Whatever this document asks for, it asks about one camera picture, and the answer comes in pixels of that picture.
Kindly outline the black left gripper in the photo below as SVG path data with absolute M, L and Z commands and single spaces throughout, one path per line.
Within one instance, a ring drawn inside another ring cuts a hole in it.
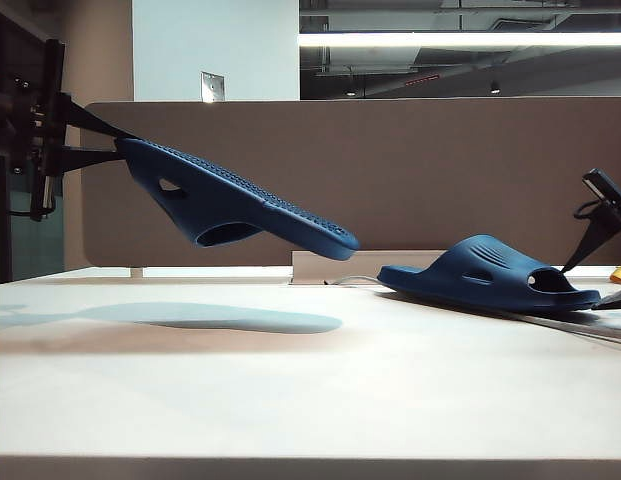
M 41 84 L 24 84 L 13 94 L 0 92 L 0 156 L 14 167 L 31 161 L 43 175 L 61 175 L 123 159 L 118 151 L 64 147 L 66 125 L 113 138 L 137 139 L 115 127 L 61 91 L 65 46 L 48 39 Z

